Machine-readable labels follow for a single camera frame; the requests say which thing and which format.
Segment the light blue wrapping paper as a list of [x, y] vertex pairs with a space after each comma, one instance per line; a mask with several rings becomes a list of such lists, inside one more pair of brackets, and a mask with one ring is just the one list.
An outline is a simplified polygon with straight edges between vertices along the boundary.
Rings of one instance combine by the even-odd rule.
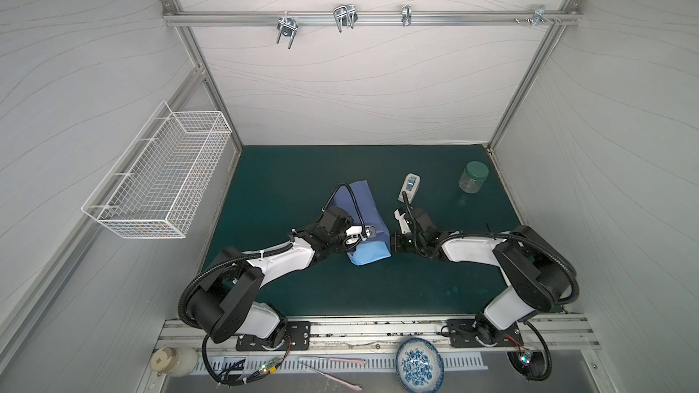
[[[362, 213], [366, 227], [374, 227], [375, 236], [362, 241], [354, 252], [348, 254], [355, 266], [364, 266], [391, 256], [391, 236], [387, 225], [384, 223], [376, 207], [371, 189], [367, 180], [355, 181], [349, 184]], [[331, 205], [345, 210], [353, 219], [355, 226], [360, 225], [358, 213], [351, 200], [351, 195], [346, 187], [340, 187], [331, 200]]]

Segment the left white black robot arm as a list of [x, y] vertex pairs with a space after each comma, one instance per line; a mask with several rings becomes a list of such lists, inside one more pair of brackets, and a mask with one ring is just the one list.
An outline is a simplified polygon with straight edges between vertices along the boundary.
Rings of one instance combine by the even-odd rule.
[[369, 237], [359, 202], [347, 183], [337, 185], [318, 220], [289, 240], [268, 249], [220, 251], [210, 267], [193, 278], [178, 300], [179, 319], [205, 332], [216, 344], [252, 336], [269, 349], [287, 335], [288, 321], [268, 304], [256, 302], [274, 280], [301, 271], [333, 253], [349, 253]]

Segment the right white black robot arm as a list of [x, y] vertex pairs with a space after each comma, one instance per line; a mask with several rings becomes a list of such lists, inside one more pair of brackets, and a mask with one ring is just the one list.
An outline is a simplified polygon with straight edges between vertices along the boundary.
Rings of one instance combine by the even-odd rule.
[[440, 231], [422, 209], [411, 206], [408, 194], [394, 212], [400, 223], [391, 247], [431, 261], [475, 263], [498, 267], [506, 289], [475, 315], [460, 333], [492, 348], [506, 331], [539, 313], [575, 302], [580, 296], [577, 272], [570, 261], [534, 229], [474, 233]]

